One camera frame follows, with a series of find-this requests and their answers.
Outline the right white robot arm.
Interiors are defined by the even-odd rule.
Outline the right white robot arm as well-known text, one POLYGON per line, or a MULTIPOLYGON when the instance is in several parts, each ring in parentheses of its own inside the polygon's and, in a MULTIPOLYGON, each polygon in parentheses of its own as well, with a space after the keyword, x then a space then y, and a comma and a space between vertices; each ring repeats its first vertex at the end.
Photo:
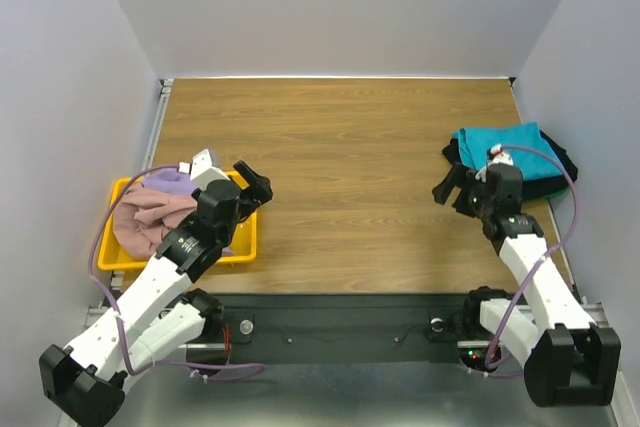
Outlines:
POLYGON ((472 337, 492 334, 485 355, 489 373, 496 371, 494 351, 508 350, 535 405, 608 405, 621 341, 613 328, 597 325, 566 285, 540 225, 522 210, 522 185, 521 171, 508 159, 495 158, 481 172, 454 163, 432 190, 438 204, 460 190, 454 209, 481 221, 484 236, 519 286, 514 295, 489 288, 470 292, 461 328, 472 337))

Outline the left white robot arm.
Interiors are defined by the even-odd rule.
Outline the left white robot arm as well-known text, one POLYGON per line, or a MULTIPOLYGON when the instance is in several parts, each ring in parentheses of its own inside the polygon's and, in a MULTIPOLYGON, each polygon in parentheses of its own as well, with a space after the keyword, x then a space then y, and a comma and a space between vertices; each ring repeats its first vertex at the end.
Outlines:
POLYGON ((45 396, 79 426, 104 426, 139 377, 198 338, 231 350, 224 307, 194 283, 231 245, 237 226, 270 202, 270 180, 245 162, 236 183, 203 152, 187 164, 196 209, 150 257, 137 280, 89 328, 65 346, 50 345, 39 358, 45 396))

